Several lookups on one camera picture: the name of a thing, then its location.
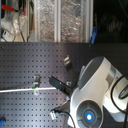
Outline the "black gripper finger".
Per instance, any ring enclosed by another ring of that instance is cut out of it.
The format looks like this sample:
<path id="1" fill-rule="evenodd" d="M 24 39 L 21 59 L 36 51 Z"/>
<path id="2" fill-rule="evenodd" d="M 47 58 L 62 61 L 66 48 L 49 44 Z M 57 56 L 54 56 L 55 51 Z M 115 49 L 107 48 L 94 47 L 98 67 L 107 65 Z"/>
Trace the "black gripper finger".
<path id="1" fill-rule="evenodd" d="M 71 92 L 71 88 L 69 86 L 67 86 L 65 83 L 63 83 L 62 81 L 58 80 L 53 76 L 49 77 L 49 83 L 65 95 L 69 95 Z"/>
<path id="2" fill-rule="evenodd" d="M 55 114 L 68 113 L 69 112 L 69 108 L 70 108 L 70 102 L 67 101 L 67 102 L 63 103 L 62 105 L 60 105 L 59 107 L 56 107 L 54 109 L 54 112 L 55 112 Z"/>

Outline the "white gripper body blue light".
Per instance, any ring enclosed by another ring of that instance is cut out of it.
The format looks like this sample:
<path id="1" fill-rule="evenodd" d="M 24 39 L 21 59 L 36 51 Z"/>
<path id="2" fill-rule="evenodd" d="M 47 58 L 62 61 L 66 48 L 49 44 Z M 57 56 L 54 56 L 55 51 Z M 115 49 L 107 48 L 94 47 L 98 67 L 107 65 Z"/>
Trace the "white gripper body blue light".
<path id="1" fill-rule="evenodd" d="M 76 88 L 70 100 L 70 114 L 76 128 L 101 128 L 105 87 Z"/>

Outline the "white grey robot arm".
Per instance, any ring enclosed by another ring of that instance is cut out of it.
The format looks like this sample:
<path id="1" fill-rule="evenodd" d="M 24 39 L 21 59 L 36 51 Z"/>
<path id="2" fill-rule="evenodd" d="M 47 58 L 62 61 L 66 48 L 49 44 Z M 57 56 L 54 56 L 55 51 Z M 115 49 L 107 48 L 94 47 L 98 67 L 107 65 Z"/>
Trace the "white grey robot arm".
<path id="1" fill-rule="evenodd" d="M 103 108 L 117 122 L 128 122 L 128 76 L 123 76 L 104 56 L 93 58 L 81 68 L 78 78 L 68 57 L 64 59 L 70 75 L 68 86 L 51 76 L 49 83 L 69 97 L 50 111 L 55 120 L 62 114 L 74 128 L 101 128 Z"/>

